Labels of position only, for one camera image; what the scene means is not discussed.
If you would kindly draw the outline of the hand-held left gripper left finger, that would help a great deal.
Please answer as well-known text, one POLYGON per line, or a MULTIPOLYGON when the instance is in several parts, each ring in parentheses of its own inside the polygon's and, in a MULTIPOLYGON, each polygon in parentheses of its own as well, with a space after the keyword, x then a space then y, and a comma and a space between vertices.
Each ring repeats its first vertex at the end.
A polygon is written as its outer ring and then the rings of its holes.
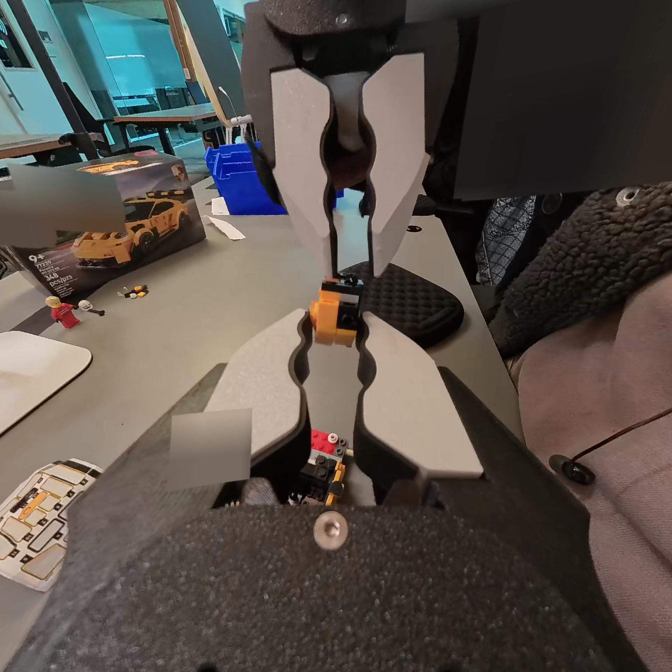
POLYGON ((205 408, 251 412, 251 466, 307 463, 311 428, 304 383, 311 325, 296 309, 242 345, 230 358, 205 408))

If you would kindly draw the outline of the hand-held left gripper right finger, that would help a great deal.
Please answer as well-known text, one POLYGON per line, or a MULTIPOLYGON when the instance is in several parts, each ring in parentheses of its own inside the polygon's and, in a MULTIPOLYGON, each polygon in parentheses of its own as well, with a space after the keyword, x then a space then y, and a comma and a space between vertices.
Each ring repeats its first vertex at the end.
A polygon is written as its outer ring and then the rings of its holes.
POLYGON ((354 458, 373 484, 476 480, 483 465, 432 357, 365 312, 357 338, 354 458))

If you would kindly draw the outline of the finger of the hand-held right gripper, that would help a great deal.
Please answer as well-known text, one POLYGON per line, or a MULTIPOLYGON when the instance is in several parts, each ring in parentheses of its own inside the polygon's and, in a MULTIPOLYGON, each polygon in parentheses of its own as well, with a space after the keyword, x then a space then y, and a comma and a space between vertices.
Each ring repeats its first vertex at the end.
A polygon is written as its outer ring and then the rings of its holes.
POLYGON ((429 163, 425 147, 425 57, 393 56, 362 87, 361 111, 372 133, 368 238, 372 272, 381 276, 413 215, 429 163))
POLYGON ((324 161, 324 138, 333 117, 329 88, 309 72, 271 74, 273 176, 298 239, 315 256, 324 276, 334 276, 332 180, 324 161))

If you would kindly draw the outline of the yellow lego car body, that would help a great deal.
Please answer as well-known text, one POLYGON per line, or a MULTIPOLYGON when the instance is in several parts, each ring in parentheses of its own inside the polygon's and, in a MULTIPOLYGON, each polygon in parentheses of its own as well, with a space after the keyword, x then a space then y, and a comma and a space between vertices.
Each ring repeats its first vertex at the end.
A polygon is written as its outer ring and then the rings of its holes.
POLYGON ((354 451, 336 433, 312 430, 310 442, 310 456, 291 482, 288 504, 331 507, 343 496, 346 467, 354 451))

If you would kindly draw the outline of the yellow lego bumper section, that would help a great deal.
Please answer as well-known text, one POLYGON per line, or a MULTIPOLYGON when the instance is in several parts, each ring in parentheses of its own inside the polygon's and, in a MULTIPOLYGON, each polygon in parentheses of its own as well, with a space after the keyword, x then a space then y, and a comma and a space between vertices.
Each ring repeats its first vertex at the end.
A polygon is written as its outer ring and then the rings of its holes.
POLYGON ((350 348, 357 338, 362 317, 364 281, 354 273, 327 277, 318 296, 309 308, 315 342, 350 348))

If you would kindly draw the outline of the lego set box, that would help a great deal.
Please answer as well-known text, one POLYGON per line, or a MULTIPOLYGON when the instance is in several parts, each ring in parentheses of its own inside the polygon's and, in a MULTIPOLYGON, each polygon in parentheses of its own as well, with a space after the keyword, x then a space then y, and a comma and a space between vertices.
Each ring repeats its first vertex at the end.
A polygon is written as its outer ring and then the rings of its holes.
POLYGON ((56 170, 112 178, 125 219, 122 231, 104 231, 110 208, 95 199, 83 209, 82 223, 56 231, 53 245, 1 247, 4 261, 51 296, 84 298, 206 237, 189 175, 176 156, 142 148, 56 170))

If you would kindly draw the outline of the red lego minifigure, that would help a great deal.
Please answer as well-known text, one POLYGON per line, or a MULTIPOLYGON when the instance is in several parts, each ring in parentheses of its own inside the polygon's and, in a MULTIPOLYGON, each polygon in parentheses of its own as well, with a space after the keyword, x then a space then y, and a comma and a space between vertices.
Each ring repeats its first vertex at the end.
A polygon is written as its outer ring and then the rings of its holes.
POLYGON ((74 314, 74 311, 79 309, 77 305, 64 303, 57 296, 49 296, 44 302, 50 309, 52 319, 65 329, 71 329, 80 324, 80 320, 74 314))

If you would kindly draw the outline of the lego sticker sheet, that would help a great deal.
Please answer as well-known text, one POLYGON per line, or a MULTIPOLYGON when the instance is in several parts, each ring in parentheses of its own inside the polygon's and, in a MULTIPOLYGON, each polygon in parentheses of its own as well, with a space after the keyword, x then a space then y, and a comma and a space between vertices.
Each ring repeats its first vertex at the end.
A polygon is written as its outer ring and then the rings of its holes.
POLYGON ((66 554, 68 508, 102 470, 70 458, 33 472, 1 504, 1 575, 38 592, 55 583, 66 554))

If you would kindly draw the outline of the stack of blue bins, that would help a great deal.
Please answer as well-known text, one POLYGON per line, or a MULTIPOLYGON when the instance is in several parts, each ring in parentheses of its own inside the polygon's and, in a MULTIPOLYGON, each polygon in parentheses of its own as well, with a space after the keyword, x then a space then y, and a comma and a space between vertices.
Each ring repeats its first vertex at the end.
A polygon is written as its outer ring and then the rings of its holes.
MULTIPOLYGON (((240 143, 208 148, 204 156, 215 186, 232 215, 286 215, 287 210, 269 197, 261 184, 249 147, 240 143)), ((343 190, 334 190, 319 151, 305 151, 292 143, 281 147, 275 172, 281 193, 301 197, 303 189, 316 188, 313 204, 324 205, 325 188, 331 188, 332 208, 343 190)))

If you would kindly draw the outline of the black mesh wrist rest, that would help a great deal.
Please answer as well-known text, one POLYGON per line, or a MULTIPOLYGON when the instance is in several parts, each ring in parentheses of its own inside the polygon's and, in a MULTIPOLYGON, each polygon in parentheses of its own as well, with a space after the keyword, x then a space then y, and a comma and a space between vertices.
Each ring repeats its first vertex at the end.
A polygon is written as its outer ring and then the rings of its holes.
POLYGON ((449 339, 464 320, 462 303, 448 290, 398 265, 373 277, 368 263, 341 272, 364 283, 362 310, 372 313, 424 349, 449 339))

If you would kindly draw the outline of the white paper strip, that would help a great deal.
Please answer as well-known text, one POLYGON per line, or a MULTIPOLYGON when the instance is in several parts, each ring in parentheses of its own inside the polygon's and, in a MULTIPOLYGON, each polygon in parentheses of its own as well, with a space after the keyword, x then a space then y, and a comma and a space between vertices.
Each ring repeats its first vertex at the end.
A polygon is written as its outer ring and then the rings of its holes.
POLYGON ((228 221, 215 218, 212 216, 206 216, 208 219, 219 231, 226 235, 230 240, 242 240, 246 236, 238 231, 231 223, 228 221))

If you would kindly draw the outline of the grey office desk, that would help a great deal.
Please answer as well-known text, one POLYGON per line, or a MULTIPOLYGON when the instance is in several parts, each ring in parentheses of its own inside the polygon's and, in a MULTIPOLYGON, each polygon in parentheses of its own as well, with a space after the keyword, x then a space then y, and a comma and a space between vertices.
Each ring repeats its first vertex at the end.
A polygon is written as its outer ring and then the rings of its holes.
POLYGON ((252 122, 249 114, 234 115, 233 118, 228 119, 223 117, 221 120, 214 109, 212 103, 189 105, 183 107, 176 107, 167 110, 157 110, 154 112, 143 112, 126 114, 116 116, 112 122, 118 126, 122 132, 122 140, 124 147, 129 147, 128 133, 126 127, 130 124, 138 128, 155 128, 164 154, 175 155, 171 139, 167 130, 172 127, 178 127, 184 124, 191 124, 195 127, 193 133, 203 133, 207 130, 213 130, 220 126, 234 128, 237 126, 246 125, 252 122))

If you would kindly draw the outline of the dark fleece jacket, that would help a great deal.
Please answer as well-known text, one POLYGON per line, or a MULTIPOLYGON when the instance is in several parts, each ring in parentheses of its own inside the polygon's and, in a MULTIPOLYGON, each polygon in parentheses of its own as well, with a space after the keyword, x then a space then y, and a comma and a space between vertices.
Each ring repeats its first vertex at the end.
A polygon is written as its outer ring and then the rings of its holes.
POLYGON ((671 272, 671 182, 592 192, 511 281, 489 324, 503 359, 671 272))

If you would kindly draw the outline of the black office chair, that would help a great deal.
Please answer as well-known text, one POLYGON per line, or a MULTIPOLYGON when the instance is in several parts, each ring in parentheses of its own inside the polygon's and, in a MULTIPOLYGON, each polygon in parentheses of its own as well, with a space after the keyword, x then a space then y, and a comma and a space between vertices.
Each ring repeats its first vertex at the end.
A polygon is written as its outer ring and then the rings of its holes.
POLYGON ((85 130, 91 135, 98 154, 102 157, 112 156, 112 147, 107 139, 105 123, 102 120, 94 118, 67 82, 63 82, 63 86, 85 130))

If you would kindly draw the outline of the white book stand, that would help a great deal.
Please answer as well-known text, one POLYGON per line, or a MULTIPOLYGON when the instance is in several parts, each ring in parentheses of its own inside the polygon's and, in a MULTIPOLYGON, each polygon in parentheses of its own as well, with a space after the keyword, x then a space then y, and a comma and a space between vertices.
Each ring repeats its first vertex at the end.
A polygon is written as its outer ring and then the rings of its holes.
POLYGON ((91 365, 76 345, 22 331, 1 333, 1 434, 21 422, 91 365))

